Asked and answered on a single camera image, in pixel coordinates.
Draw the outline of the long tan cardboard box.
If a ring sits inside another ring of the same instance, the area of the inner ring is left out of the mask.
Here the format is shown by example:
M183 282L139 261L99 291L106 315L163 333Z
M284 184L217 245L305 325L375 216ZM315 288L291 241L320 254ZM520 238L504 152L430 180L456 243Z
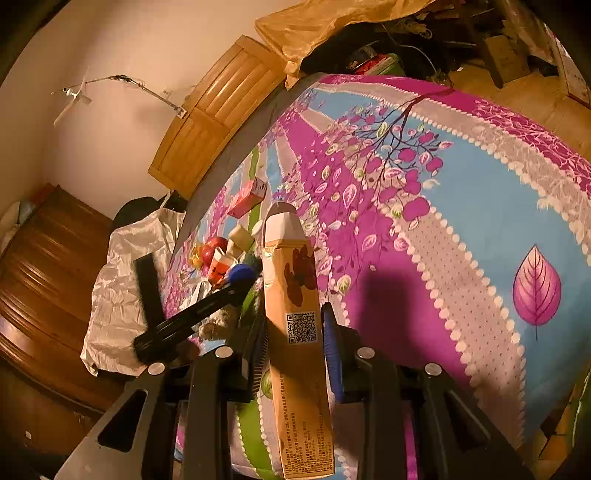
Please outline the long tan cardboard box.
M335 453L314 250L297 209L286 202L273 204L263 223L263 290L283 478L332 476Z

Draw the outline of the cream foam sponge block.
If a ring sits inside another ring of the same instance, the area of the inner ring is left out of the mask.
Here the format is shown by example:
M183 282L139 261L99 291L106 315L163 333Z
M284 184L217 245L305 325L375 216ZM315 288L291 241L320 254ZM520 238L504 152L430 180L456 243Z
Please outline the cream foam sponge block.
M242 253L249 252L254 243L254 238L249 230L246 230L242 225L237 224L228 234L228 247L226 247L226 254L238 259Z

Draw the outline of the black left tool gripper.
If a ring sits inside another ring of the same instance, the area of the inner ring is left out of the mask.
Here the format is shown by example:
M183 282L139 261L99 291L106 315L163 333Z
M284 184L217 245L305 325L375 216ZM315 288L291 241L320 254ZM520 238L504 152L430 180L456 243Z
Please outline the black left tool gripper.
M204 299L166 318L153 255L144 255L136 259L133 265L147 327L145 332L133 339L132 346L137 360L147 366L155 362L171 361L176 346L189 337L195 325L226 305L242 305L246 294L256 283L240 282L238 285L231 285L225 281L221 288L206 295Z

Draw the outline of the silver satin pillow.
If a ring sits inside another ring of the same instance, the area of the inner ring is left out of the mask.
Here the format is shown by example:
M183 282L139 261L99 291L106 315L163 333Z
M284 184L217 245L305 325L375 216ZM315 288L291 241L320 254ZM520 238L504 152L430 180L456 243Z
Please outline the silver satin pillow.
M106 262L91 292L90 319L80 353L91 375L111 372L135 377L143 370L132 348L133 339L146 330L134 261L151 254L162 281L183 220L182 213L159 208L111 233Z

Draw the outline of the blue bottle cap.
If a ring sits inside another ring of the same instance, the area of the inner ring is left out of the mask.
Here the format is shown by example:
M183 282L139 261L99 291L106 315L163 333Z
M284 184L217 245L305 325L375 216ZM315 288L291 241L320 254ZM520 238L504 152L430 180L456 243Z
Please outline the blue bottle cap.
M228 271L228 282L231 285L238 285L240 282L252 284L257 277L259 277L259 274L256 273L256 270L247 264L235 265Z

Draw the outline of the red white paper cup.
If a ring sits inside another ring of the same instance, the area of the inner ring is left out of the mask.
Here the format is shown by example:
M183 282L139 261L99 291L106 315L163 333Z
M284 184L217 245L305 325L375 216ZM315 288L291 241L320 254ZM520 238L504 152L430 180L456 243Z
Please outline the red white paper cup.
M217 247L213 252L206 276L211 286L218 285L235 265L238 265L238 260Z

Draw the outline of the yellow crumpled wrapper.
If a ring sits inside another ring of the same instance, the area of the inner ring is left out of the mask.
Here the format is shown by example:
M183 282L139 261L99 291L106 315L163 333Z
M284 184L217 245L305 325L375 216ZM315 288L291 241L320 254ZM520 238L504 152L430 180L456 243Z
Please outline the yellow crumpled wrapper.
M201 248L202 245L197 243L192 247L190 253L188 254L189 265L197 271L200 271L202 268L204 268L204 260L201 258Z

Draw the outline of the red apple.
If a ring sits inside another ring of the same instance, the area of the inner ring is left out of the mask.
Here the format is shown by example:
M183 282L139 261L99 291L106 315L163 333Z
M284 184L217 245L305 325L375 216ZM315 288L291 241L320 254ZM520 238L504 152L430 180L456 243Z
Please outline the red apple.
M205 266L209 267L215 251L221 249L221 252L224 253L226 248L228 248L228 239L221 236L213 236L201 245L199 258Z

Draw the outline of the dark wooden cabinet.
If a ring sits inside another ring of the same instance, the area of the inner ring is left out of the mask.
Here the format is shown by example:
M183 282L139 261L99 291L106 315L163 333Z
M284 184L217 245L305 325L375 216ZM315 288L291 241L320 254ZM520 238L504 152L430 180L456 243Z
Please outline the dark wooden cabinet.
M80 359L111 221L59 186L1 255L1 438L67 456L125 379Z

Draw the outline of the floral purple bed sheet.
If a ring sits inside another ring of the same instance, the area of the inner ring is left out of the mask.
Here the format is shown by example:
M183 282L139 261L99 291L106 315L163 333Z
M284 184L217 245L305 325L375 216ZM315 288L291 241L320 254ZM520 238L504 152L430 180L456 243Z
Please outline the floral purple bed sheet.
M249 180L266 197L236 219ZM590 166L487 100L401 77L329 75L264 109L194 192L164 284L174 314L204 289L192 247L253 237L293 204L318 293L394 362L436 362L519 447L590 359Z

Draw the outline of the pink tissue pack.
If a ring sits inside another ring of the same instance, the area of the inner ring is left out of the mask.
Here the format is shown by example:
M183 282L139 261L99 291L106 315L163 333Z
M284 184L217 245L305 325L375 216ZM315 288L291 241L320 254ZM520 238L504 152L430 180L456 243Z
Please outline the pink tissue pack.
M256 205L263 202L263 199L266 197L266 191L266 181L259 179L259 177L249 180L238 193L232 196L228 206L228 215L236 219L242 218L243 215L249 213Z

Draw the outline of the wooden headboard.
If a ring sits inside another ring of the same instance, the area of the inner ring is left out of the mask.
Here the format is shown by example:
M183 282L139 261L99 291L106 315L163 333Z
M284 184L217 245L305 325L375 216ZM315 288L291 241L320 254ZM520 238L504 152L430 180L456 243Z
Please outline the wooden headboard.
M240 36L185 99L186 114L172 120L148 173L188 200L230 139L285 77L279 55Z

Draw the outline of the golden satin cloth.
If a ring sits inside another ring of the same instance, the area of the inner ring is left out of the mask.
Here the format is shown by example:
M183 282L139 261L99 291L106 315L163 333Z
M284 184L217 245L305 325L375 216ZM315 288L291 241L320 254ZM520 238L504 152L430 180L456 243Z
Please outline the golden satin cloth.
M304 1L254 22L259 37L286 66L287 88L304 76L301 64L339 30L359 23L380 23L415 14L433 0L318 0Z

